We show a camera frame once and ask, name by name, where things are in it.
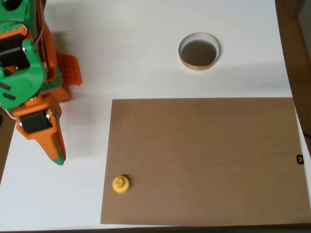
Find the cable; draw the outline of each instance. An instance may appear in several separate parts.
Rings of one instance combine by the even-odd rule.
[[[49,67],[48,67],[48,63],[47,63],[47,59],[46,59],[46,50],[44,48],[44,42],[43,39],[41,37],[41,49],[42,49],[42,63],[45,65],[45,68],[47,69],[47,72],[49,72]]]
[[[39,9],[40,9],[40,18],[41,18],[41,26],[40,26],[40,31],[39,31],[39,33],[38,33],[38,36],[37,36],[37,38],[35,39],[35,42],[36,43],[38,43],[39,42],[39,40],[40,40],[40,38],[41,38],[41,36],[42,36],[42,32],[43,32],[43,25],[44,25],[44,23],[43,23],[43,15],[42,15],[42,10],[41,10],[41,4],[39,3]]]
[[[5,114],[8,116],[8,117],[10,117],[11,119],[13,119],[13,120],[16,120],[17,118],[16,117],[14,117],[14,116],[12,116],[10,113],[9,113],[9,111],[8,110],[4,110],[3,108],[2,108],[2,110],[5,112]]]
[[[25,37],[27,38],[27,36],[28,36],[28,28],[27,28],[27,26],[26,26],[26,24],[24,24],[23,22],[21,22],[21,21],[18,21],[18,20],[13,20],[13,19],[9,19],[9,20],[4,20],[4,21],[0,21],[0,23],[6,23],[6,22],[15,22],[15,23],[20,23],[20,24],[22,24],[24,27],[25,27],[25,29],[26,29],[26,35],[25,35]]]

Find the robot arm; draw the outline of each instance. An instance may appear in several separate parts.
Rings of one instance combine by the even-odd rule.
[[[70,99],[65,86],[82,78],[77,59],[55,49],[44,6],[44,0],[0,0],[0,104],[16,108],[17,130],[62,165],[59,102]]]

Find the white surface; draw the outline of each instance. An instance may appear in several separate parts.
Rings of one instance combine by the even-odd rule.
[[[274,0],[53,0],[45,15],[84,83],[61,104],[64,166],[15,130],[0,186],[2,231],[124,227],[99,224],[112,99],[291,96]],[[179,60],[179,43],[194,32],[222,46],[211,69]]]

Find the brown cardboard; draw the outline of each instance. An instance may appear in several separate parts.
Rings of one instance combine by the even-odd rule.
[[[101,223],[311,222],[298,154],[291,98],[113,100]]]

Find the black sticker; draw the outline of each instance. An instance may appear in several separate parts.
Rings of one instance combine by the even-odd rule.
[[[303,162],[303,156],[302,156],[302,154],[298,154],[296,157],[297,157],[297,163],[298,163],[298,164],[305,164],[305,163]]]
[[[10,95],[8,93],[4,93],[3,96],[8,98],[8,99],[10,99],[10,100],[15,100],[16,99],[16,96]]]
[[[0,83],[0,87],[5,89],[5,90],[8,90],[8,91],[11,90],[11,86],[9,86],[9,85],[7,85],[5,83]]]

